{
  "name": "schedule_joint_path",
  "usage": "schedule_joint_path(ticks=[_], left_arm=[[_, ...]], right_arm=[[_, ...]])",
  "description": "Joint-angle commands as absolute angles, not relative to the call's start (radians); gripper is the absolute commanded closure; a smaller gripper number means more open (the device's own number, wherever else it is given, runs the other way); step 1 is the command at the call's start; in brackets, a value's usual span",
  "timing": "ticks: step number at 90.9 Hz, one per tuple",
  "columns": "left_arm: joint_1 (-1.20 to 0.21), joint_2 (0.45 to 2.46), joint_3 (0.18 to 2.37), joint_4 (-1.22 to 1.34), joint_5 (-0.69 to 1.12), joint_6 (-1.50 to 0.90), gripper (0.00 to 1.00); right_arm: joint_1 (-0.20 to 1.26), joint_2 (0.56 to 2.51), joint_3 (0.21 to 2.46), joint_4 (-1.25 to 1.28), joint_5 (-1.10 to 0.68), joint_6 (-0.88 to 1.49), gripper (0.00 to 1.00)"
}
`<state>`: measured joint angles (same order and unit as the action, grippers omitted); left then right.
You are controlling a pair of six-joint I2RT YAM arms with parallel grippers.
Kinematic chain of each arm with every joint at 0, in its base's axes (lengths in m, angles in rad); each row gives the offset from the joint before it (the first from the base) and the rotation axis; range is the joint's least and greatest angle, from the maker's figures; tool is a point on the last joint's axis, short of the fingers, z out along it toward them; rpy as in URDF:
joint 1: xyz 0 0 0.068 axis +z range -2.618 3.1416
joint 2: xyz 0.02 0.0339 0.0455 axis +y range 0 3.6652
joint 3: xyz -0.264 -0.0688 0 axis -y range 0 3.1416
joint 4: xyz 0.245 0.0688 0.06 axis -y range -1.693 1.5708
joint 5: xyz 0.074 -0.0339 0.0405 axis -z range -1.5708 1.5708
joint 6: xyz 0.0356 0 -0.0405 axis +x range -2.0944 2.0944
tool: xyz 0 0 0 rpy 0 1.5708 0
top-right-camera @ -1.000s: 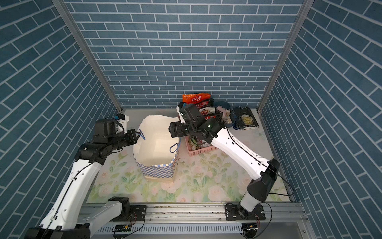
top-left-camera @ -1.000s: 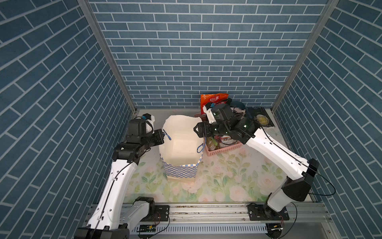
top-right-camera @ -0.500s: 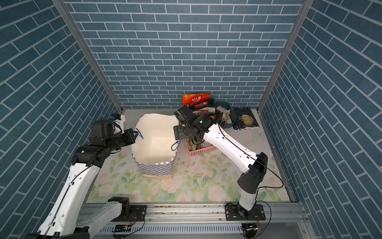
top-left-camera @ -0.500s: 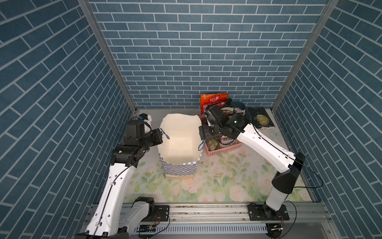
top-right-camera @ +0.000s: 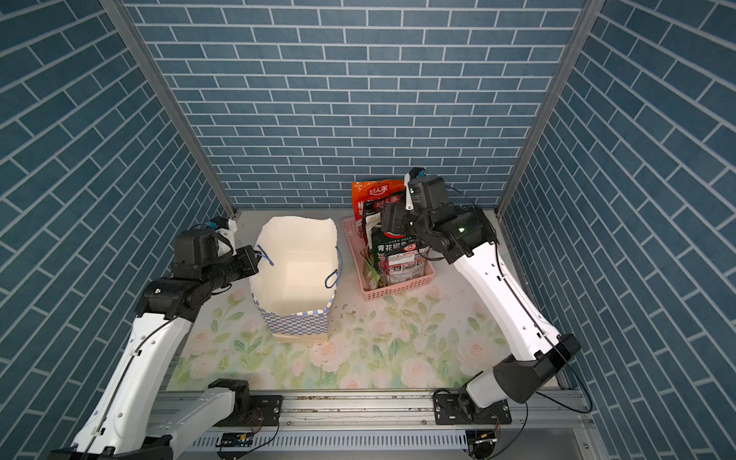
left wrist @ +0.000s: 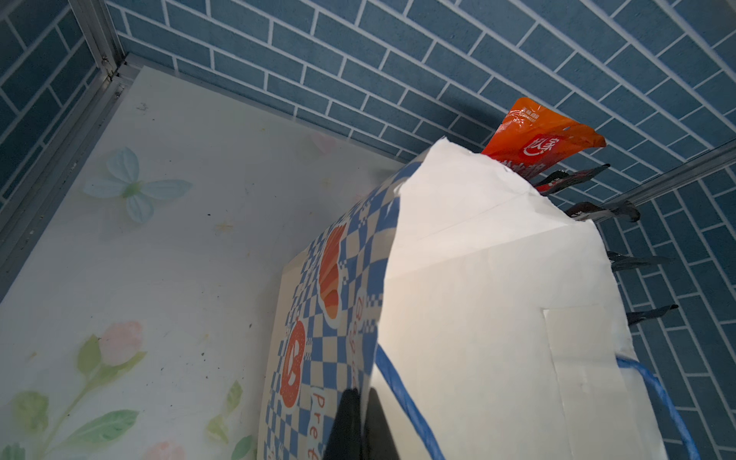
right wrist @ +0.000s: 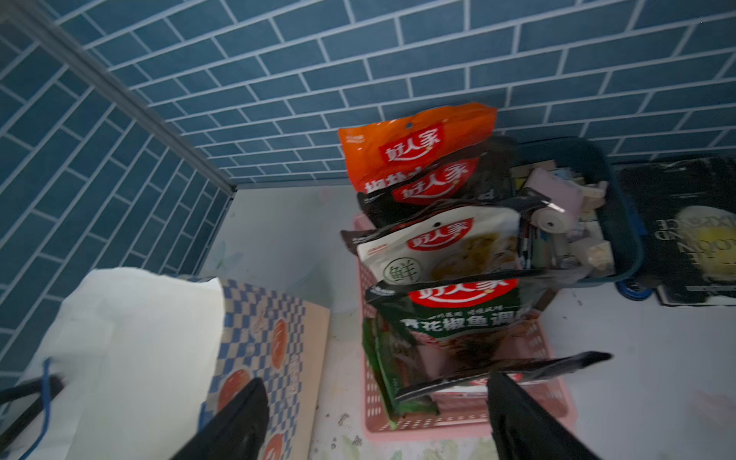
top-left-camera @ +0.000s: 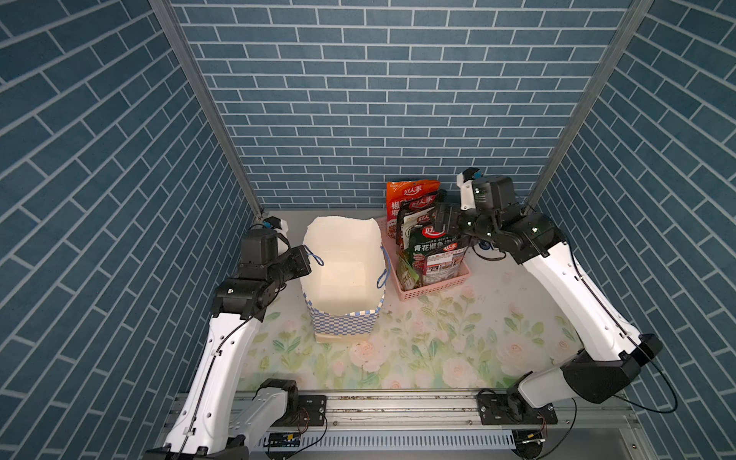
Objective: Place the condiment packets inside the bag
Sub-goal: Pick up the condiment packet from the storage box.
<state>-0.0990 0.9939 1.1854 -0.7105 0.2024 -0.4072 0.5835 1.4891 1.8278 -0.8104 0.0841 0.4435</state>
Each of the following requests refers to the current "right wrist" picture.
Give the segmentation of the white green condiment packet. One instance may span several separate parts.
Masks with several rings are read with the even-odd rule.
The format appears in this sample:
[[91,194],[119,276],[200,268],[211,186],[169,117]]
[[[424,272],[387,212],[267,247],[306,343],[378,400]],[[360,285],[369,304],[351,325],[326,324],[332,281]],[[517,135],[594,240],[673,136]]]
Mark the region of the white green condiment packet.
[[451,200],[383,228],[343,230],[341,238],[389,286],[456,280],[520,269],[521,217],[544,206],[534,197],[494,204]]

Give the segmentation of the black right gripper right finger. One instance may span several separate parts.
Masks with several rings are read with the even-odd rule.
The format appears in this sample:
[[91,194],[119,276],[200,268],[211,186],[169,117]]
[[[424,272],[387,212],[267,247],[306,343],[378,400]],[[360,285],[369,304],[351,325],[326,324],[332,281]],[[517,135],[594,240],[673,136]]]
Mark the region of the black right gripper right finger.
[[492,437],[500,459],[595,459],[597,455],[502,374],[487,379]]

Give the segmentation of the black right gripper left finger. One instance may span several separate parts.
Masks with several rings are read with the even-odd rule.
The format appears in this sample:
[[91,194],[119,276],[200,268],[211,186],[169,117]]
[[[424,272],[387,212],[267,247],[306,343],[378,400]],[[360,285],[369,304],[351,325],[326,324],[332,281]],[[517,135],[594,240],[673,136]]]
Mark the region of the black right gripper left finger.
[[266,440],[268,394],[253,379],[172,460],[256,460]]

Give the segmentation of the black red condiment packet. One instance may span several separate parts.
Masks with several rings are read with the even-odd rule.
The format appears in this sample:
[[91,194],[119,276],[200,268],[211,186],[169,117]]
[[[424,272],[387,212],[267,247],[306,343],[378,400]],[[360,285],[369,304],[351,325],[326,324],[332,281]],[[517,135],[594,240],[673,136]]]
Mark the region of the black red condiment packet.
[[359,193],[358,205],[377,228],[405,220],[437,201],[496,202],[511,197],[510,170],[518,143],[507,136],[448,154],[425,170],[379,191]]

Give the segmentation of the blue checkered paper bag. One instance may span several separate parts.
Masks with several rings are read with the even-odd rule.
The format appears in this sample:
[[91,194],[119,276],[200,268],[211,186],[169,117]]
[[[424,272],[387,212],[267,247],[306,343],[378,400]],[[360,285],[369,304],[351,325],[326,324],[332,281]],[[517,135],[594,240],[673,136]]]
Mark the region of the blue checkered paper bag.
[[168,459],[251,381],[268,394],[259,459],[304,459],[329,311],[214,278],[96,269],[52,300],[1,425],[5,459]]

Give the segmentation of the dark green fish condiment packet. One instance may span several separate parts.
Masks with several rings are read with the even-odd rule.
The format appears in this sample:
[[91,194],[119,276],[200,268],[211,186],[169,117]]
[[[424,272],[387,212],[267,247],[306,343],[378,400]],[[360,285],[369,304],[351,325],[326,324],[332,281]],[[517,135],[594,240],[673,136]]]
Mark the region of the dark green fish condiment packet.
[[416,285],[375,283],[364,301],[379,325],[410,346],[427,346],[463,363],[490,358],[538,316],[556,284],[552,273],[501,271]]

